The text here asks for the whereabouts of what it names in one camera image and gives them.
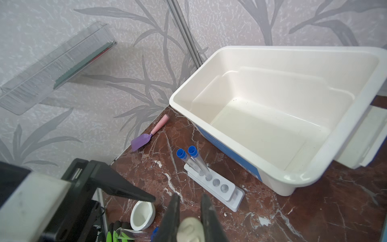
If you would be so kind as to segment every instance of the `white plastic basin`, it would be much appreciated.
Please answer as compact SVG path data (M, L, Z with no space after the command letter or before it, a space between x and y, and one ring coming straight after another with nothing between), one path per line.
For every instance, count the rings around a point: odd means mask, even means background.
M228 46L170 98L280 195L318 180L387 77L373 47Z

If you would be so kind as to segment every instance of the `clear plastic tube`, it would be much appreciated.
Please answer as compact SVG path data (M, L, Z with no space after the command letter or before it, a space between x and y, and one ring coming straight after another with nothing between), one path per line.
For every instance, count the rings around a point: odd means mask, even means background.
M176 152L176 155L178 156L178 158L183 160L187 165L189 165L192 169L194 169L197 173L199 173L200 176L204 175L204 173L196 164L196 162L193 161L189 156L187 156L187 153L183 149L178 149Z
M195 146L190 146L188 148L188 153L190 154L191 158L198 164L200 169L203 171L205 175L205 179L207 181L212 180L212 174L210 173L209 169L207 168L207 165L205 164L202 157L199 155L199 152L197 151Z
M124 239L124 240L151 241L151 236L152 236L151 233L126 229L126 228L118 228L116 230L116 233L118 234L117 239Z

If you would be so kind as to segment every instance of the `blue test tube cap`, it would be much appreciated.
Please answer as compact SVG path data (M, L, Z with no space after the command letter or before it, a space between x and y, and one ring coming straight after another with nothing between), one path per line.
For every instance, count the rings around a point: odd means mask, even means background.
M188 148L188 153L190 153L190 156L193 157L193 158L196 158L199 153L197 152L197 149L195 146L191 145L189 148Z
M176 155L180 159L185 159L187 157L187 153L183 149L178 149Z

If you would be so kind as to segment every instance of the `white bowl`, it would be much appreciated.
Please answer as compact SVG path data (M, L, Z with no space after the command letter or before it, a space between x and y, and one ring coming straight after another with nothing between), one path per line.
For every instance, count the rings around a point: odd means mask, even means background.
M139 231L151 225L156 215L153 203L138 201L130 215L130 225L133 230Z

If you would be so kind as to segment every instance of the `purple shovel blade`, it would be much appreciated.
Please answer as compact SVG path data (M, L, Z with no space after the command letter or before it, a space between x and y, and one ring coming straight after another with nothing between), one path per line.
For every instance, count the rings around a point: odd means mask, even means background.
M132 151L138 150L141 146L145 145L146 143L151 140L152 135L151 134L142 134L139 137L132 140L130 143L132 144Z

